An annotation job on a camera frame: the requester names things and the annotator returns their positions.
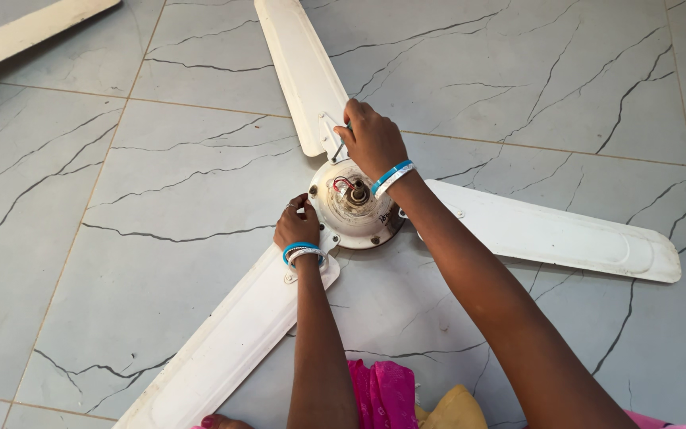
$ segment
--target tile floor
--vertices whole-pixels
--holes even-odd
[[[671,238],[673,286],[503,262],[622,407],[686,422],[686,0],[303,5],[424,176]],[[0,427],[111,427],[322,164],[257,20],[128,0],[0,64]],[[462,383],[491,427],[525,425],[414,228],[336,252],[351,358],[414,369],[426,408]],[[293,342],[221,411],[282,427]]]

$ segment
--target blue bangle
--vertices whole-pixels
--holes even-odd
[[[373,183],[372,186],[370,187],[370,191],[372,192],[372,195],[375,195],[377,193],[377,189],[380,188],[382,184],[385,183],[386,180],[388,180],[389,177],[393,176],[393,174],[402,168],[406,167],[407,165],[411,164],[412,161],[406,160],[404,162],[400,162],[396,164],[396,166],[390,170],[388,170],[385,174],[383,174],[382,177],[380,177],[377,182]]]
[[[287,261],[287,252],[291,251],[292,249],[296,249],[299,247],[310,247],[312,249],[319,249],[319,246],[317,246],[314,243],[307,243],[306,241],[298,241],[296,243],[288,244],[287,247],[285,247],[285,250],[282,252],[282,260],[285,261],[285,265],[287,265],[289,262]]]

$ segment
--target bracelet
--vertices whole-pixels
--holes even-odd
[[[404,162],[400,162],[398,165],[396,165],[394,168],[388,170],[385,174],[383,174],[383,177],[380,177],[377,182],[375,182],[372,187],[370,188],[370,191],[372,191],[372,195],[375,196],[376,199],[379,199],[380,196],[398,179],[400,179],[402,176],[404,176],[407,172],[410,172],[412,170],[416,170],[417,167],[414,166],[414,162],[410,160],[406,160]]]
[[[293,253],[290,255],[290,257],[287,259],[288,261],[288,266],[290,266],[291,269],[295,268],[295,264],[293,263],[293,260],[296,258],[302,256],[302,255],[310,255],[310,254],[315,254],[319,255],[319,266],[322,266],[322,263],[324,263],[327,260],[327,257],[324,252],[322,252],[321,249],[314,249],[312,247],[296,247],[293,249]]]
[[[285,250],[282,252],[282,260],[285,261],[285,263],[287,265],[290,265],[290,262],[287,260],[288,252],[291,252],[291,250],[293,250],[293,249],[298,249],[299,247],[306,248],[306,249],[317,249],[321,252],[321,250],[319,249],[319,246],[317,246],[314,243],[308,243],[306,241],[298,241],[296,243],[289,244],[287,247],[285,247]]]

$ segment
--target pink fabric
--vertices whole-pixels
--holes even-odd
[[[414,415],[414,373],[395,362],[376,362],[372,368],[348,361],[359,407],[361,429],[418,429]]]
[[[636,423],[640,429],[686,429],[686,424],[669,424],[657,418],[647,417],[646,415],[624,410],[626,414]]]

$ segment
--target ceiling fan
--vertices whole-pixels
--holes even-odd
[[[406,214],[348,157],[333,133],[348,95],[298,0],[254,0],[303,152],[326,153],[311,180],[320,248],[369,249],[385,243]],[[345,178],[346,184],[338,186]],[[498,255],[672,283],[681,277],[674,245],[654,230],[506,199],[436,180],[436,196]],[[340,274],[322,268],[328,288]],[[115,424],[115,429],[192,427],[217,409],[296,323],[296,274],[273,244],[171,362]]]

